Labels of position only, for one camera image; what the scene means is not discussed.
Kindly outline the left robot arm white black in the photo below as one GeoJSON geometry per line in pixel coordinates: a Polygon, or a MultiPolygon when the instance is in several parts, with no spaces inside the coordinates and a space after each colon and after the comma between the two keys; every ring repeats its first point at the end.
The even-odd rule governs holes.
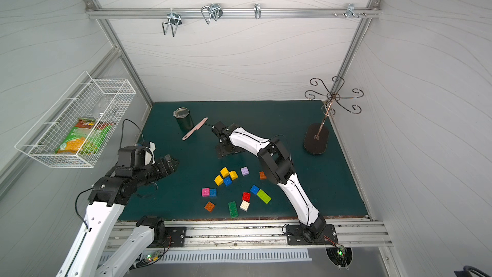
{"type": "Polygon", "coordinates": [[[138,256],[148,247],[172,247],[172,235],[160,217],[145,216],[131,235],[104,263],[100,258],[116,222],[139,187],[175,173],[179,161],[166,155],[153,164],[133,169],[130,176],[104,176],[91,189],[81,228],[57,276],[124,276],[137,268],[138,256]]]}

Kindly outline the purple lego brick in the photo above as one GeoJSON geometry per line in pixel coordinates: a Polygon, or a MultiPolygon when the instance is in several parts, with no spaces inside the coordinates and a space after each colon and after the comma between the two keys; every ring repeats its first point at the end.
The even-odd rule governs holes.
{"type": "Polygon", "coordinates": [[[249,175],[249,169],[247,167],[241,168],[242,176],[249,175]]]}

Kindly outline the lime green long lego brick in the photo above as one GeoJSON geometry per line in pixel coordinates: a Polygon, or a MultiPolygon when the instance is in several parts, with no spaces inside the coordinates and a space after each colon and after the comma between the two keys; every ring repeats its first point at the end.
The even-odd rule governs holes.
{"type": "Polygon", "coordinates": [[[271,201],[271,197],[264,192],[262,189],[260,189],[256,195],[260,198],[261,201],[263,201],[265,204],[269,204],[271,201]]]}

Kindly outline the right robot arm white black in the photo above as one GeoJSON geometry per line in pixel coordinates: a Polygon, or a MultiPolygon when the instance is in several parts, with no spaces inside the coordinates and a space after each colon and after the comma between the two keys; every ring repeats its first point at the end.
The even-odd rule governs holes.
{"type": "Polygon", "coordinates": [[[261,138],[237,124],[217,122],[211,127],[219,143],[220,157],[249,152],[259,160],[266,178],[278,186],[295,210],[301,227],[301,238],[308,244],[339,245],[337,234],[329,229],[324,216],[302,188],[291,154],[279,137],[261,138]]]}

